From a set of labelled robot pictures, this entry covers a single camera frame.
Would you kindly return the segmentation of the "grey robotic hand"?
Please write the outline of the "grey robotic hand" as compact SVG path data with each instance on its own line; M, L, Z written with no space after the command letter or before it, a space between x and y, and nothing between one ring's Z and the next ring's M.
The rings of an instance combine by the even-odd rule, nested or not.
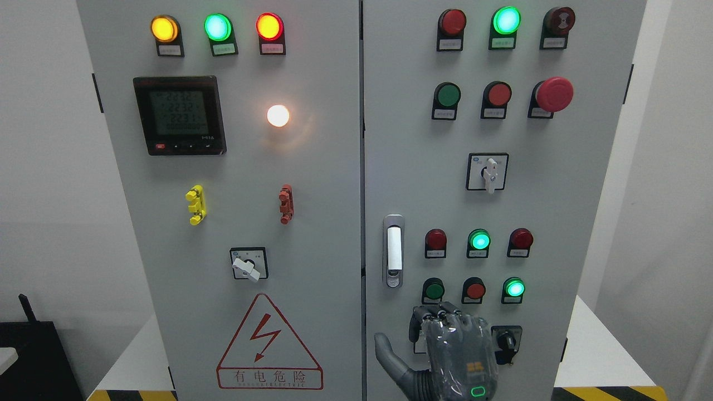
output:
M376 357L409 400L492 400L497 389L494 343L486 320L444 301L413 308L408 337L426 336L430 370L412 370L389 338L374 335Z

